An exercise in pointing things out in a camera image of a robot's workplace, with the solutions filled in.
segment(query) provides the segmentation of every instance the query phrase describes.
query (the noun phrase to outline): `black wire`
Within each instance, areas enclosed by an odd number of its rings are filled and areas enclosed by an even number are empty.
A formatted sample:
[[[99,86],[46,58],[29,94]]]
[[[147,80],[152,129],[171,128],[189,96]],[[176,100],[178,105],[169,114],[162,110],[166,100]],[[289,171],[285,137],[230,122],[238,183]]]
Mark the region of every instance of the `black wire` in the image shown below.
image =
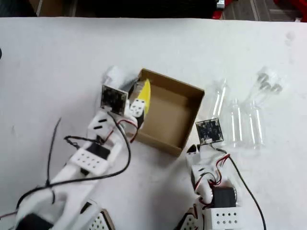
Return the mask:
[[[61,121],[61,118],[59,118],[56,126],[53,129],[53,134],[52,134],[52,139],[51,139],[51,144],[50,144],[50,149],[49,149],[49,154],[48,154],[48,162],[47,162],[47,180],[46,180],[46,186],[50,185],[50,161],[51,161],[51,153],[53,150],[53,144],[54,144],[54,139],[56,138],[57,134],[57,129],[59,126],[59,123]]]
[[[215,147],[213,147],[212,144],[210,144],[210,146],[211,146],[211,148],[213,148],[213,149],[216,150],[216,151],[219,151],[219,152],[222,152],[222,153],[224,153],[224,154],[227,154],[227,152],[226,152],[224,149],[215,148]],[[254,200],[254,202],[255,202],[257,208],[258,208],[258,211],[259,211],[259,213],[260,213],[261,219],[262,219],[263,229],[266,230],[266,229],[267,229],[267,226],[266,226],[266,224],[265,224],[264,215],[263,215],[263,212],[262,212],[262,210],[261,210],[261,208],[260,208],[260,205],[258,204],[258,202],[257,202],[256,198],[254,197],[253,193],[250,191],[250,189],[248,188],[247,184],[245,183],[245,181],[244,181],[244,179],[243,179],[243,177],[242,177],[242,175],[241,175],[241,173],[240,173],[238,167],[236,166],[236,163],[234,162],[234,160],[233,160],[230,156],[229,156],[229,159],[230,159],[230,161],[232,162],[234,168],[236,169],[236,172],[238,173],[238,175],[239,175],[241,181],[243,182],[243,184],[244,184],[245,188],[247,189],[248,193],[250,194],[251,198],[253,198],[253,200]]]
[[[90,177],[90,178],[81,178],[81,179],[75,179],[75,180],[61,181],[61,182],[50,184],[49,187],[59,186],[59,185],[63,185],[63,184],[70,184],[70,183],[75,183],[75,182],[101,180],[101,179],[117,176],[117,175],[123,173],[129,167],[130,161],[131,161],[131,149],[130,149],[129,141],[128,141],[124,131],[121,129],[121,127],[119,126],[119,124],[117,123],[115,118],[112,116],[112,114],[108,112],[108,115],[113,119],[116,127],[119,129],[120,133],[122,134],[123,138],[125,139],[127,149],[128,149],[128,161],[127,161],[126,166],[123,169],[121,169],[117,172],[111,173],[111,174],[107,174],[107,175],[103,175],[103,176],[97,176],[97,177]],[[34,188],[34,189],[26,192],[25,194],[23,194],[17,202],[16,209],[19,208],[19,205],[21,204],[21,202],[23,201],[24,198],[26,198],[27,196],[29,196],[30,194],[32,194],[34,192],[37,192],[37,191],[40,191],[40,190],[43,190],[43,189],[46,189],[46,188],[47,188],[46,186],[37,187],[37,188]]]
[[[72,142],[70,139],[86,140],[86,141],[96,143],[98,145],[104,144],[104,141],[101,138],[99,138],[98,140],[95,140],[95,139],[89,139],[89,138],[82,138],[82,137],[78,137],[78,136],[66,136],[66,137],[64,137],[64,140],[66,140],[67,143],[74,146],[76,149],[79,149],[80,146],[78,145],[77,142]]]

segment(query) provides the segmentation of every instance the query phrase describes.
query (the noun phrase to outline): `white surface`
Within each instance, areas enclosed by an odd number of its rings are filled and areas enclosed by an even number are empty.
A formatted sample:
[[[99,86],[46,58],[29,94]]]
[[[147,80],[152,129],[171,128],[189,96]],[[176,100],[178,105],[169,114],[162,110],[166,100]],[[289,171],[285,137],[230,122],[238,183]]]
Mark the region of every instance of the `white surface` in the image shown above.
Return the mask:
[[[199,87],[226,77],[232,95],[245,98],[256,72],[267,65],[290,76],[288,91],[265,110],[266,151],[238,164],[268,229],[305,228],[307,24],[2,18],[0,33],[0,213],[45,182],[60,116],[51,175],[74,153],[63,137],[86,135],[109,66],[134,73],[145,67]],[[196,140],[193,131],[189,144]],[[102,181],[94,198],[118,230],[173,229],[195,198],[183,156],[175,159],[141,143],[132,151],[128,170]],[[124,152],[114,170],[126,159]],[[245,205],[250,229],[261,229],[252,200]],[[1,220],[0,228],[11,222]]]

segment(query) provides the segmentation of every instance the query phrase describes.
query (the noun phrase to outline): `cardboard box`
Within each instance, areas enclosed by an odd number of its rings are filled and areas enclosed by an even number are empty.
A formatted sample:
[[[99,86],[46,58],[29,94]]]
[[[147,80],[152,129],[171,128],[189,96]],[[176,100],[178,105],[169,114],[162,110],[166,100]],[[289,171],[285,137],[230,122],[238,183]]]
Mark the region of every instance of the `cardboard box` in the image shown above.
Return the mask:
[[[149,79],[151,101],[137,140],[179,156],[188,140],[204,90],[142,69],[140,80]]]

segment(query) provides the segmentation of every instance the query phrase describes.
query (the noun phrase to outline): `bracket with holes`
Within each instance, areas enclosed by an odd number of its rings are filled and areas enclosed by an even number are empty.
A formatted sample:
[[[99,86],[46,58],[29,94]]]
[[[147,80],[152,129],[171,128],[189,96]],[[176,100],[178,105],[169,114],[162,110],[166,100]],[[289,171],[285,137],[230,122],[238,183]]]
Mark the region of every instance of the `bracket with holes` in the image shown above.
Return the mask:
[[[130,106],[130,112],[134,117],[140,117],[145,109],[145,101],[140,99],[135,99]]]
[[[241,229],[243,227],[241,207],[223,207],[205,209],[206,228],[208,230]]]
[[[88,129],[102,139],[105,139],[114,128],[114,122],[105,111],[99,111],[94,117]]]
[[[70,162],[80,166],[81,168],[89,171],[90,173],[100,176],[102,175],[107,167],[108,162],[83,148],[78,151],[70,158]]]
[[[197,229],[197,220],[192,215],[187,216],[180,230],[195,230],[195,229]]]
[[[88,230],[111,230],[109,229],[104,216],[99,213],[95,220],[90,224]]]

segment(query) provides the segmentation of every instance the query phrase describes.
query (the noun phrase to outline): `circuit board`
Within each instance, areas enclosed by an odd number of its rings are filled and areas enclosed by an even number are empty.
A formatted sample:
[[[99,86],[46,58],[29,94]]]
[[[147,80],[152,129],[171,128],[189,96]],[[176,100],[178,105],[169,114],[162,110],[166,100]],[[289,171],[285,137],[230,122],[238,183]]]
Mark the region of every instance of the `circuit board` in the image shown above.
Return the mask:
[[[201,145],[224,141],[218,118],[196,122],[196,128]]]
[[[127,98],[128,93],[125,91],[116,90],[106,85],[102,86],[102,108],[109,107],[113,113],[123,116],[125,113]]]

